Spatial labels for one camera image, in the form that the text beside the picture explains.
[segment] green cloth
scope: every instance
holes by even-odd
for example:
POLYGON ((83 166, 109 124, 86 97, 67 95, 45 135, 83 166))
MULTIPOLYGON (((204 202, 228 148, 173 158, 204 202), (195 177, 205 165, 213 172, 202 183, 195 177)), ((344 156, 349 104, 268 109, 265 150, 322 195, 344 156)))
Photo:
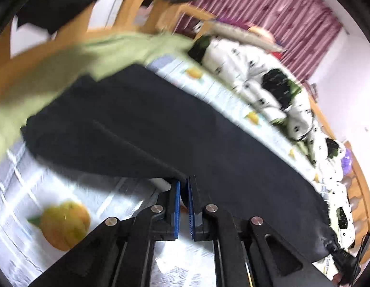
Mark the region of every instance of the green cloth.
POLYGON ((0 100, 0 160, 20 137, 20 127, 79 75, 96 80, 129 66, 146 65, 164 54, 187 59, 192 40, 182 35, 123 33, 60 51, 19 79, 0 100))

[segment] pillow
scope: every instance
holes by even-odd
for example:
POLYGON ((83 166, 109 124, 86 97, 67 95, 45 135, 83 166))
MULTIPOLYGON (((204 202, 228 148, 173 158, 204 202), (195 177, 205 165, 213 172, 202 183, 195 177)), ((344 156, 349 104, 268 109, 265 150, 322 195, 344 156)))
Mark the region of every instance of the pillow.
POLYGON ((239 27, 234 27, 229 24, 225 24, 218 21, 213 21, 211 25, 211 34, 217 34, 227 39, 238 41, 242 44, 250 44, 261 49, 264 49, 266 52, 284 52, 285 49, 278 44, 273 44, 269 41, 264 40, 255 33, 245 31, 239 27))
POLYGON ((262 27, 252 26, 252 27, 248 28, 247 31, 256 34, 257 36, 269 41, 272 44, 275 43, 274 36, 269 31, 267 31, 266 29, 264 29, 262 27))

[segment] metal screw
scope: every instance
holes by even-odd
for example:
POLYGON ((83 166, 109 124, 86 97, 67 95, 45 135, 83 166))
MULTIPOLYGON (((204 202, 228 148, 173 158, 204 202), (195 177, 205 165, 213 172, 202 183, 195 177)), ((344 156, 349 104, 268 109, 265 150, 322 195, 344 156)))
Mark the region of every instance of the metal screw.
POLYGON ((108 218, 107 220, 105 220, 105 224, 106 224, 107 226, 114 226, 114 225, 116 225, 116 224, 117 224, 117 218, 115 218, 115 217, 110 217, 110 218, 108 218))
POLYGON ((218 207, 215 204, 209 204, 209 205, 206 205, 205 209, 208 212, 216 212, 218 210, 218 207))
POLYGON ((252 218, 252 224, 254 225, 262 225, 263 219, 261 217, 255 216, 252 218))
POLYGON ((153 205, 151 210, 158 214, 163 211, 163 207, 161 205, 153 205))

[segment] pink curtain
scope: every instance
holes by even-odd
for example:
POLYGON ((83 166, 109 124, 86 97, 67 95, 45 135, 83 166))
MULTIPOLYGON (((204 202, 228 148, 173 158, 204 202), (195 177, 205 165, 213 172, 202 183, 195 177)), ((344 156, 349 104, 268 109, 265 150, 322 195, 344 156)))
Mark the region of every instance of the pink curtain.
MULTIPOLYGON (((312 75, 342 27, 323 0, 197 0, 193 5, 272 32, 287 49, 282 63, 302 83, 312 75)), ((182 16, 176 32, 189 31, 196 22, 182 16)))

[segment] blue gripper pad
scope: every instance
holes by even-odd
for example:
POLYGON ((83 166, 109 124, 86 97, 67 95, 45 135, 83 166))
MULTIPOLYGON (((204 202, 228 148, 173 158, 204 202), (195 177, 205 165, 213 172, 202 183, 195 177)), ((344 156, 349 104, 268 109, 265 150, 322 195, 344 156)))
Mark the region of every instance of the blue gripper pad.
POLYGON ((174 208, 174 237, 179 238, 180 231, 180 181, 176 183, 176 205, 174 208))

